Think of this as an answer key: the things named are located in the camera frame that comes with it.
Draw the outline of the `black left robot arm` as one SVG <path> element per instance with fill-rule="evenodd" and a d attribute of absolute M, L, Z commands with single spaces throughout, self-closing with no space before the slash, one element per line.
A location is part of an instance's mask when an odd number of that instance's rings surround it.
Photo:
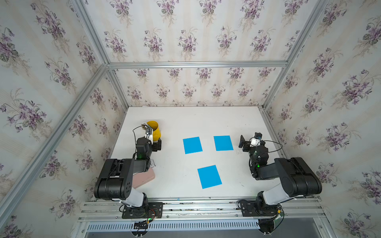
<path fill-rule="evenodd" d="M 161 139 L 155 142 L 141 137 L 136 142 L 136 152 L 128 159 L 107 159 L 94 186 L 96 199 L 117 201 L 129 208 L 145 208 L 145 193 L 133 188 L 133 175 L 147 172 L 151 167 L 152 152 L 160 151 Z"/>

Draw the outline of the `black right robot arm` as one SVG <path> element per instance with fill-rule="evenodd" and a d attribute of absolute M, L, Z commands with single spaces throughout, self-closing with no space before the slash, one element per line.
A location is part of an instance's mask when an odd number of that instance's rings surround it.
<path fill-rule="evenodd" d="M 274 162 L 269 164 L 270 151 L 266 147 L 266 141 L 262 140 L 261 133 L 256 132 L 249 140 L 241 136 L 239 148 L 249 154 L 249 169 L 255 180 L 280 179 L 280 184 L 258 193 L 257 208 L 268 208 L 295 197 L 322 192 L 320 180 L 303 158 L 275 158 Z"/>

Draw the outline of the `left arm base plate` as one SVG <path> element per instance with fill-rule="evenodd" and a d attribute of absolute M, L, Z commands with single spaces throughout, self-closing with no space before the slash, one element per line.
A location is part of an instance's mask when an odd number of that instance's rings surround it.
<path fill-rule="evenodd" d="M 142 207 L 128 207 L 124 205 L 122 209 L 123 219 L 149 219 L 162 218 L 163 213 L 162 202 L 149 202 Z"/>

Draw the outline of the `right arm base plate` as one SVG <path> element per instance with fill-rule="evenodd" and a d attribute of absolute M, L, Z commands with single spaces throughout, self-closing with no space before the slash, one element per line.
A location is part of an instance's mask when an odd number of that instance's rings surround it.
<path fill-rule="evenodd" d="M 282 210 L 280 205 L 267 205 L 262 201 L 241 199 L 237 202 L 243 217 L 276 217 Z"/>

